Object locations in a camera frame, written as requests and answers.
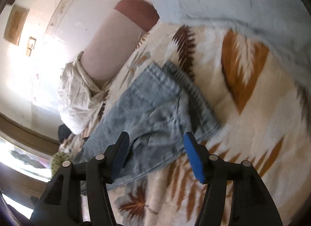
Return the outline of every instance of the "reddish brown fabric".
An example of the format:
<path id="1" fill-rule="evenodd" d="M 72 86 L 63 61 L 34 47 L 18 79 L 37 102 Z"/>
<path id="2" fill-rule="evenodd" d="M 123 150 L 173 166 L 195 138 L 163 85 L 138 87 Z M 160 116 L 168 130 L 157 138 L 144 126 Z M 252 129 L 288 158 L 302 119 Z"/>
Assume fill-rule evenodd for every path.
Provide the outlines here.
<path id="1" fill-rule="evenodd" d="M 155 8 L 141 0 L 122 0 L 116 5 L 115 10 L 125 15 L 145 32 L 150 31 L 159 20 Z"/>

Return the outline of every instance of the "wall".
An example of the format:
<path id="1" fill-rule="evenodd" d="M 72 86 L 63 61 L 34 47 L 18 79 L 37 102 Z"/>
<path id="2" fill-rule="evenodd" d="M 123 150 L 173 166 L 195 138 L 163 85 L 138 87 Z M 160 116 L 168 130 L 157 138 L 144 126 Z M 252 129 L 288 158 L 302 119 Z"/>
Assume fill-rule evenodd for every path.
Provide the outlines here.
<path id="1" fill-rule="evenodd" d="M 55 89 L 36 90 L 38 85 L 34 85 L 34 78 L 38 77 L 38 67 L 43 66 L 47 59 L 41 55 L 43 35 L 59 2 L 16 0 L 16 4 L 30 9 L 19 46 L 0 39 L 0 112 L 22 126 L 53 139 L 57 139 L 57 126 L 62 122 L 55 97 L 53 102 L 47 101 L 47 104 L 44 99 L 56 95 Z M 11 6 L 7 5 L 0 15 L 0 36 L 4 34 L 10 11 Z M 31 57 L 27 57 L 26 45 L 30 36 L 37 42 Z"/>

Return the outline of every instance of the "white cloth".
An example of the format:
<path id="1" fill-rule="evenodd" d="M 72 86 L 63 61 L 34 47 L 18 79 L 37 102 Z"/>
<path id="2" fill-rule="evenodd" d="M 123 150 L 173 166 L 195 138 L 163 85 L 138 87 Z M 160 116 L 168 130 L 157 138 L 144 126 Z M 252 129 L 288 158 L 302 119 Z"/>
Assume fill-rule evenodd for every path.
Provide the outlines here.
<path id="1" fill-rule="evenodd" d="M 102 105 L 104 92 L 97 87 L 80 64 L 81 52 L 68 63 L 60 77 L 58 109 L 62 121 L 74 133 L 80 134 Z"/>

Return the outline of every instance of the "patterned blanket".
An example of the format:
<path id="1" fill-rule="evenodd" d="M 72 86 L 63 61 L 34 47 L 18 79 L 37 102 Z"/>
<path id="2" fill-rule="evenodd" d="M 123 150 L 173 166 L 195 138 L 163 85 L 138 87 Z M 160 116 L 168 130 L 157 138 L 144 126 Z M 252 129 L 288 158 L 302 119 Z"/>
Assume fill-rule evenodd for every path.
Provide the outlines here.
<path id="1" fill-rule="evenodd" d="M 223 125 L 209 141 L 200 142 L 226 161 L 251 161 L 288 225 L 311 193 L 311 115 L 305 89 L 255 39 L 230 29 L 158 22 L 107 88 L 103 114 L 152 61 L 162 66 L 167 60 L 189 75 Z M 111 190 L 109 197 L 117 223 L 125 226 L 193 226 L 206 188 L 182 155 L 164 169 Z M 231 201 L 228 182 L 222 225 L 228 225 Z"/>

